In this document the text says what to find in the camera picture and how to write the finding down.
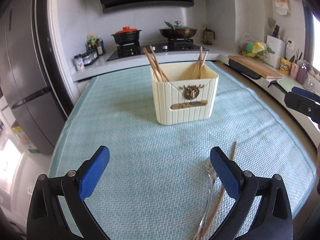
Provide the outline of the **green round tray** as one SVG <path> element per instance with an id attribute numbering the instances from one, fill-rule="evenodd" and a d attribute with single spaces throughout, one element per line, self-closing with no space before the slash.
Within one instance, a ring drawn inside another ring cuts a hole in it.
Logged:
<path id="1" fill-rule="evenodd" d="M 290 92 L 293 87 L 304 89 L 304 87 L 301 84 L 291 79 L 277 79 L 276 83 L 284 93 Z"/>

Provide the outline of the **yellow cup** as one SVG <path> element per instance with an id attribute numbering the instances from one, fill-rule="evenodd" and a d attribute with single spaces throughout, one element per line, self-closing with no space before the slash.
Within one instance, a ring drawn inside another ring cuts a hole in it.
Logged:
<path id="1" fill-rule="evenodd" d="M 291 72 L 292 63 L 284 58 L 280 58 L 279 70 L 285 75 L 289 75 Z"/>

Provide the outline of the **wooden cutting board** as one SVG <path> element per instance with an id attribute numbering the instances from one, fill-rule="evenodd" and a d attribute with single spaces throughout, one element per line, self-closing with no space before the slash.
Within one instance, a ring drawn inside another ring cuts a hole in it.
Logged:
<path id="1" fill-rule="evenodd" d="M 255 61 L 250 57 L 229 55 L 228 58 L 228 64 L 231 68 L 236 69 L 253 79 L 259 79 L 259 76 L 263 77 L 264 79 L 283 78 L 282 75 L 275 70 L 263 65 L 258 61 Z"/>

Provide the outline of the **light blue table mat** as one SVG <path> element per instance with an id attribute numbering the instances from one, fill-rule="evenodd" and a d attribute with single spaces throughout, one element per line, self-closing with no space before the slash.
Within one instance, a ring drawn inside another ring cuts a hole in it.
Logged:
<path id="1" fill-rule="evenodd" d="M 279 174 L 296 215 L 316 179 L 312 151 L 258 94 L 213 64 L 219 75 L 212 115 L 157 122 L 148 66 L 95 77 L 57 143 L 49 175 L 77 169 L 98 147 L 110 162 L 86 204 L 111 239 L 192 239 L 207 201 L 204 162 L 218 146 L 259 177 Z M 223 196 L 213 233 L 234 200 Z"/>

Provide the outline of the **white knife block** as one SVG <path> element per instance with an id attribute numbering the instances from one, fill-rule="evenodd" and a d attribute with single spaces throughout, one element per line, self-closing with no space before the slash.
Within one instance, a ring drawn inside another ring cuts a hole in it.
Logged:
<path id="1" fill-rule="evenodd" d="M 267 54 L 264 62 L 273 68 L 279 69 L 280 59 L 284 58 L 285 43 L 276 37 L 268 35 L 266 45 Z"/>

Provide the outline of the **yellow green fruit bag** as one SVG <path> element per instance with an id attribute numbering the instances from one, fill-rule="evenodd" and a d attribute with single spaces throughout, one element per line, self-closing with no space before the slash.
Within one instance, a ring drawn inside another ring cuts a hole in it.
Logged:
<path id="1" fill-rule="evenodd" d="M 268 47 L 266 43 L 257 41 L 248 33 L 241 36 L 240 49 L 243 56 L 261 61 L 275 55 L 275 51 Z"/>

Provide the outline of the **cream utensil holder box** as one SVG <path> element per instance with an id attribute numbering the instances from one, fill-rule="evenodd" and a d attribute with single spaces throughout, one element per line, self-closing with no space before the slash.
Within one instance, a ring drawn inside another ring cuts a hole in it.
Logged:
<path id="1" fill-rule="evenodd" d="M 160 74 L 151 70 L 151 84 L 156 119 L 162 125 L 175 125 L 184 122 L 208 119 L 214 107 L 219 75 L 214 65 L 207 61 L 200 79 L 190 80 L 195 62 L 164 63 L 160 67 L 169 79 L 164 82 Z M 206 106 L 172 110 L 170 106 L 192 101 L 208 101 Z"/>

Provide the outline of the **grey refrigerator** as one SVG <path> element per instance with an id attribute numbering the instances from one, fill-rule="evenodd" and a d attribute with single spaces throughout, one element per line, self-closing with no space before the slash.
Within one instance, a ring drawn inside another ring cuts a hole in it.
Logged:
<path id="1" fill-rule="evenodd" d="M 48 0 L 7 0 L 1 10 L 1 90 L 36 150 L 51 155 L 73 104 L 52 48 Z"/>

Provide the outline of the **white spice jar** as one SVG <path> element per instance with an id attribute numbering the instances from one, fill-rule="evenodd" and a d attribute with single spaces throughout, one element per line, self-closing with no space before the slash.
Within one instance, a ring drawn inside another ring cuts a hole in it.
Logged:
<path id="1" fill-rule="evenodd" d="M 80 70 L 84 69 L 84 62 L 83 62 L 81 54 L 75 55 L 74 64 L 75 64 L 75 67 L 76 67 L 77 71 L 80 71 Z"/>

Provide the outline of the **spice jar rack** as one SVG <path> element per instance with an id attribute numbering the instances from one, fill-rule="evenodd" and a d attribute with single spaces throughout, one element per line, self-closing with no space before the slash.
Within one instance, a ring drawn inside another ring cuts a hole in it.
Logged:
<path id="1" fill-rule="evenodd" d="M 95 49 L 81 54 L 81 57 L 85 67 L 94 64 L 99 59 L 99 55 L 97 54 L 97 51 Z"/>

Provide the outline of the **dark glass kettle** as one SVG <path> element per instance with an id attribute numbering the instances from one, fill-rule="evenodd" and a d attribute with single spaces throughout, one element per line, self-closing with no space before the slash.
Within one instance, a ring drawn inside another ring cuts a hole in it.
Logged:
<path id="1" fill-rule="evenodd" d="M 203 30 L 202 43 L 206 45 L 213 45 L 215 41 L 215 32 L 209 28 Z"/>

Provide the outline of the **black gas stove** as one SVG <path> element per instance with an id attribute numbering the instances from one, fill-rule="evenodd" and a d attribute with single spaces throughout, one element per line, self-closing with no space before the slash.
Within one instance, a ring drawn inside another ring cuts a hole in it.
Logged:
<path id="1" fill-rule="evenodd" d="M 167 53 L 173 51 L 198 51 L 200 46 L 196 45 L 193 39 L 168 39 L 167 43 L 151 45 L 155 53 Z M 107 59 L 108 61 L 118 60 L 126 57 L 142 55 L 143 49 L 151 52 L 150 45 L 141 46 L 139 42 L 117 46 L 117 50 Z"/>

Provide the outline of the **sauce bottles group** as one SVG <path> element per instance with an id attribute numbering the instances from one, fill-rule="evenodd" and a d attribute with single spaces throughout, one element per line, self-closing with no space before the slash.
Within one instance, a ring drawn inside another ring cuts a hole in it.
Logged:
<path id="1" fill-rule="evenodd" d="M 95 49 L 99 56 L 105 54 L 104 42 L 100 36 L 96 37 L 93 33 L 87 35 L 87 50 Z"/>

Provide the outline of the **black pot red lid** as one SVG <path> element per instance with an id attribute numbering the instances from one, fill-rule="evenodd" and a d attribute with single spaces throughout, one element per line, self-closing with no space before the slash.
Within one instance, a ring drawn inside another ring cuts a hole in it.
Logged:
<path id="1" fill-rule="evenodd" d="M 140 32 L 141 30 L 139 29 L 123 27 L 120 31 L 112 34 L 112 36 L 117 45 L 124 46 L 126 44 L 138 42 L 140 39 Z"/>

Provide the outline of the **wok with glass lid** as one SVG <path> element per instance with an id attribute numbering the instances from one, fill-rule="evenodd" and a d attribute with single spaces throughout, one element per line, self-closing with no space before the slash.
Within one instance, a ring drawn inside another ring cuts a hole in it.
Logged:
<path id="1" fill-rule="evenodd" d="M 187 40 L 196 35 L 197 29 L 181 26 L 180 21 L 175 21 L 175 25 L 168 21 L 164 21 L 166 28 L 159 29 L 160 34 L 169 39 Z"/>

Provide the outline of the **wall calendar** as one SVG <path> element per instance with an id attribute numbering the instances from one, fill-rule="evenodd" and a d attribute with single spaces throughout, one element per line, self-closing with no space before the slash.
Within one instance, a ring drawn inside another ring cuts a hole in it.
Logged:
<path id="1" fill-rule="evenodd" d="M 290 2 L 289 0 L 276 0 L 276 12 L 282 16 L 290 14 Z"/>

